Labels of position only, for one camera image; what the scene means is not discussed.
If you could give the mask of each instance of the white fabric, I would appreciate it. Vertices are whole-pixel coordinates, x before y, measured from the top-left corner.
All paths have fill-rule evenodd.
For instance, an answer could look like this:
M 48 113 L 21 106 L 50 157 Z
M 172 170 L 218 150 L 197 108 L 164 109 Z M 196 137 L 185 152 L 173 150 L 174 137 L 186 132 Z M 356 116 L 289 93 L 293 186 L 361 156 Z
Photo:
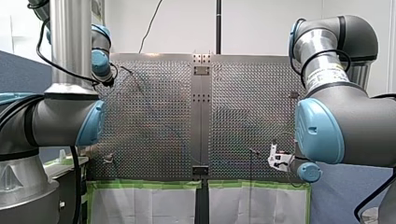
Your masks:
M 305 224 L 307 190 L 209 189 L 210 223 Z
M 193 224 L 196 189 L 96 189 L 92 224 Z

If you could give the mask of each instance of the gray wall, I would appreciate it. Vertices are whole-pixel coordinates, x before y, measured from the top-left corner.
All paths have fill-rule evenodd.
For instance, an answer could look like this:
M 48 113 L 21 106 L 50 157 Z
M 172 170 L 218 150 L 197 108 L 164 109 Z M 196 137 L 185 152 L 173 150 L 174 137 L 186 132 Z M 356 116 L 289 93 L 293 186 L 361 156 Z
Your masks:
M 37 63 L 13 54 L 0 51 L 0 92 L 43 93 L 51 83 L 51 71 L 48 65 Z M 58 158 L 59 149 L 68 147 L 40 148 L 43 162 Z

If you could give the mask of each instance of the white wall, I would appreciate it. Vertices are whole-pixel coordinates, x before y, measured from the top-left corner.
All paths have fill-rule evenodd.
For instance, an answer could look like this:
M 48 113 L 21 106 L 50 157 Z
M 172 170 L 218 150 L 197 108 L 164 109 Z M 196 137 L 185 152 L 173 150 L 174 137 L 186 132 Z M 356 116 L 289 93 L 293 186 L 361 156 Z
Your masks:
M 322 10 L 318 0 L 222 2 L 223 54 L 288 55 L 291 26 L 299 18 L 320 19 Z
M 42 22 L 27 8 L 28 3 L 27 0 L 0 0 L 0 50 L 44 63 L 35 52 Z M 92 22 L 103 23 L 93 15 Z M 51 58 L 51 47 L 45 36 L 41 53 Z
M 157 0 L 106 0 L 113 52 L 138 52 Z M 215 49 L 216 1 L 164 0 L 142 52 L 208 53 Z
M 222 53 L 285 55 L 290 27 L 319 19 L 318 0 L 222 1 Z M 138 52 L 158 0 L 105 0 L 113 52 Z M 166 0 L 143 52 L 208 53 L 216 49 L 215 0 Z

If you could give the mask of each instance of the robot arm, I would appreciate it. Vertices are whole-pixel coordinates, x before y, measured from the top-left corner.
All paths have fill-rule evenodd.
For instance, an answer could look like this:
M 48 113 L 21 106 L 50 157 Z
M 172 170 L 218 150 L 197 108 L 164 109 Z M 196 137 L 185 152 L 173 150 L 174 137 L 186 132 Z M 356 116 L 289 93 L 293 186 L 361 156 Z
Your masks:
M 35 12 L 35 14 L 40 20 L 45 21 L 50 17 L 50 8 L 51 10 L 55 11 L 52 15 L 59 15 L 60 13 L 62 13 L 61 10 L 65 10 L 65 8 L 61 6 L 62 3 L 58 3 L 58 2 L 55 3 L 56 4 L 50 4 L 50 0 L 29 0 L 28 7 Z M 47 33 L 49 40 L 51 38 L 59 39 L 60 36 L 57 34 L 63 31 L 66 32 L 65 29 L 67 29 L 67 26 L 73 25 L 73 27 L 76 27 L 75 24 L 71 24 L 72 22 L 59 21 L 59 19 L 60 18 L 57 16 L 55 17 L 52 16 L 51 20 L 57 25 L 51 27 L 50 22 L 46 25 L 47 28 L 49 29 L 49 32 Z M 110 61 L 109 61 L 109 53 L 111 48 L 110 32 L 105 26 L 102 25 L 93 24 L 91 29 L 92 29 L 91 31 L 92 75 L 103 85 L 112 86 L 114 84 L 114 77 L 113 74 L 111 73 Z M 51 36 L 51 33 L 54 32 L 56 33 L 56 36 Z M 76 45 L 76 40 L 73 41 L 74 43 L 64 42 L 65 44 L 64 48 L 70 48 L 70 45 Z
M 91 0 L 30 0 L 30 7 L 44 21 L 50 12 L 51 62 L 64 70 L 52 68 L 52 85 L 44 95 L 0 94 L 0 217 L 6 223 L 57 223 L 59 185 L 48 180 L 38 148 L 90 146 L 98 141 L 104 102 L 90 80 L 93 75 L 112 85 L 111 44 L 105 27 L 91 25 Z M 77 155 L 74 164 L 77 220 Z
M 301 76 L 307 89 L 295 115 L 295 138 L 302 153 L 330 164 L 393 167 L 396 102 L 370 99 L 361 87 L 368 69 L 359 66 L 375 60 L 378 52 L 373 28 L 353 16 L 295 25 L 292 52 L 305 68 Z M 337 49 L 350 57 L 352 71 L 365 72 L 348 77 L 342 65 L 346 57 L 338 57 Z

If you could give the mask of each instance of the pegboard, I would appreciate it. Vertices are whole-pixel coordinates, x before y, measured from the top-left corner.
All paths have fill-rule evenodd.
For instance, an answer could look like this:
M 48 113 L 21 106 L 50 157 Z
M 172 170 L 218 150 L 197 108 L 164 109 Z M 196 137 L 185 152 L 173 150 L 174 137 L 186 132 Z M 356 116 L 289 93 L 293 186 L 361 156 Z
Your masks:
M 290 94 L 304 94 L 288 58 L 199 57 L 111 56 L 120 72 L 113 89 L 97 89 L 106 121 L 89 179 L 191 180 L 201 163 L 211 179 L 287 181 L 266 160 L 275 135 L 293 133 L 299 99 Z M 294 150 L 291 136 L 277 140 L 279 150 Z
M 210 178 L 285 181 L 269 167 L 272 140 L 294 133 L 294 108 L 304 94 L 287 57 L 214 56 L 209 137 Z M 277 138 L 278 150 L 293 152 L 293 137 Z M 251 149 L 260 151 L 258 157 Z
M 106 119 L 89 177 L 191 179 L 191 56 L 119 54 L 112 62 L 119 76 L 114 88 L 98 89 Z

